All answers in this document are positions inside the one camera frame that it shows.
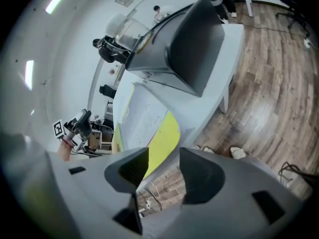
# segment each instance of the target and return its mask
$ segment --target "desk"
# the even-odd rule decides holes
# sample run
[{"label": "desk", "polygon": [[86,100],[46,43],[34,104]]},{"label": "desk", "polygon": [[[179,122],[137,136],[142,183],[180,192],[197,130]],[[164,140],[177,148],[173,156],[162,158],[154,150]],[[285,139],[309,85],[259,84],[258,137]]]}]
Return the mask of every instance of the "desk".
[{"label": "desk", "polygon": [[145,84],[143,79],[128,71],[124,72],[113,101],[114,125],[122,121],[133,91],[132,83],[138,82],[145,85],[166,105],[175,116],[181,130],[177,148],[154,172],[142,181],[138,190],[154,181],[167,167],[178,161],[178,149],[192,146],[217,107],[220,106],[224,113],[227,112],[228,87],[236,72],[244,44],[245,32],[244,26],[241,24],[223,25],[223,28],[225,38],[201,98],[155,82]]}]

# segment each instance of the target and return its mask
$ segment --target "yellow paper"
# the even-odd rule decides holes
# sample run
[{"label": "yellow paper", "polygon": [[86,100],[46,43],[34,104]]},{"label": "yellow paper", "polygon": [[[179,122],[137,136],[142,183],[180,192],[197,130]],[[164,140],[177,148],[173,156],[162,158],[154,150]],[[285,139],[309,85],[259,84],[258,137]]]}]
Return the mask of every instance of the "yellow paper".
[{"label": "yellow paper", "polygon": [[167,114],[149,143],[149,168],[144,176],[150,175],[176,148],[180,131],[175,117],[170,111]]},{"label": "yellow paper", "polygon": [[122,139],[121,139],[121,133],[120,133],[120,127],[117,123],[113,139],[112,139],[112,153],[119,153],[123,151],[123,145],[122,145]]}]

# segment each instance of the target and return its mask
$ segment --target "white paper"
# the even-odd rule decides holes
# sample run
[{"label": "white paper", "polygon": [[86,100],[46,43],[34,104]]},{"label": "white paper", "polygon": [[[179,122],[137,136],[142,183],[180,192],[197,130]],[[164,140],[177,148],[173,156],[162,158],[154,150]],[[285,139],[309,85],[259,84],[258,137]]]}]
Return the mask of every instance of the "white paper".
[{"label": "white paper", "polygon": [[135,84],[121,125],[121,138],[125,148],[147,147],[166,113],[167,108],[148,89]]}]

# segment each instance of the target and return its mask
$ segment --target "black cable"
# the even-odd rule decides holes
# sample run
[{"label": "black cable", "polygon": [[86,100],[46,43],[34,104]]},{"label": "black cable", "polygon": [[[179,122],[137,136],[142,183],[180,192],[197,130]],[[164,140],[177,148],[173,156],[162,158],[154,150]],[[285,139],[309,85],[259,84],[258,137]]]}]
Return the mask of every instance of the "black cable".
[{"label": "black cable", "polygon": [[280,182],[282,180],[284,170],[300,175],[312,188],[317,187],[319,184],[319,176],[318,175],[304,173],[299,169],[298,166],[293,165],[293,164],[291,165],[288,162],[285,162],[282,165],[282,168],[280,169],[280,171],[278,172],[278,174],[280,175]]},{"label": "black cable", "polygon": [[310,45],[312,48],[315,48],[315,49],[317,49],[317,50],[319,49],[319,47],[315,47],[315,46],[313,46],[313,44],[312,44],[312,43],[310,43],[309,45]]},{"label": "black cable", "polygon": [[252,26],[252,25],[246,25],[246,24],[243,24],[243,23],[240,23],[240,22],[239,22],[238,24],[242,24],[242,25],[244,25],[244,26],[252,27],[252,28],[255,28],[255,29],[267,29],[267,30],[272,30],[272,31],[276,31],[276,32],[283,32],[283,33],[298,35],[298,36],[301,36],[301,37],[305,38],[305,37],[304,37],[303,35],[301,35],[301,34],[290,33],[290,32],[288,32],[288,31],[284,31],[284,30],[273,29],[273,28],[269,28],[269,27],[256,27],[256,26]]},{"label": "black cable", "polygon": [[84,152],[76,152],[76,151],[73,151],[73,150],[71,150],[71,154],[72,155],[83,154],[83,155],[87,155],[89,157],[101,157],[99,155],[94,155],[94,154],[84,153]]},{"label": "black cable", "polygon": [[161,203],[160,203],[159,200],[156,198],[156,196],[154,195],[154,193],[153,193],[148,187],[145,187],[144,189],[151,194],[151,196],[152,196],[152,197],[155,199],[155,201],[158,203],[159,209],[162,210]]},{"label": "black cable", "polygon": [[139,193],[140,193],[140,195],[141,195],[141,196],[143,197],[143,199],[144,199],[144,202],[145,202],[145,203],[147,203],[147,202],[146,202],[146,199],[145,199],[145,197],[143,196],[143,194],[142,194],[141,192],[139,192]]}]

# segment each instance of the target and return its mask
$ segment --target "clear plastic container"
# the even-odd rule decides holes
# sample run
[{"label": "clear plastic container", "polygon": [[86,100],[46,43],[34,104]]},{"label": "clear plastic container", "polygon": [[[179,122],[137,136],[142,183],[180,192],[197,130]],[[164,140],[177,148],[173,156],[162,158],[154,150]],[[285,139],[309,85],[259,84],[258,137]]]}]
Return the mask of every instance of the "clear plastic container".
[{"label": "clear plastic container", "polygon": [[132,51],[137,41],[148,31],[149,29],[137,20],[127,18],[118,27],[115,41],[117,44]]}]

